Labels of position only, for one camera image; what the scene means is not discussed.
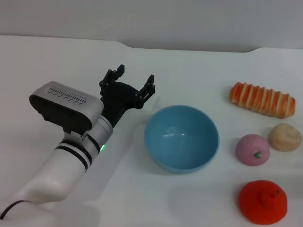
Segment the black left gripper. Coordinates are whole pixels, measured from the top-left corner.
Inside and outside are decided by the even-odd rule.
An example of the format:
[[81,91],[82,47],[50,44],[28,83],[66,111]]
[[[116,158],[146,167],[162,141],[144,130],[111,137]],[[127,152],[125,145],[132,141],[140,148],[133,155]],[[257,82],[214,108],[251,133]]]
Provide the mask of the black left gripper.
[[150,75],[143,88],[136,90],[125,83],[116,82],[125,72],[121,64],[116,70],[109,69],[99,82],[101,101],[104,104],[102,116],[115,126],[129,109],[141,109],[155,94],[154,75]]

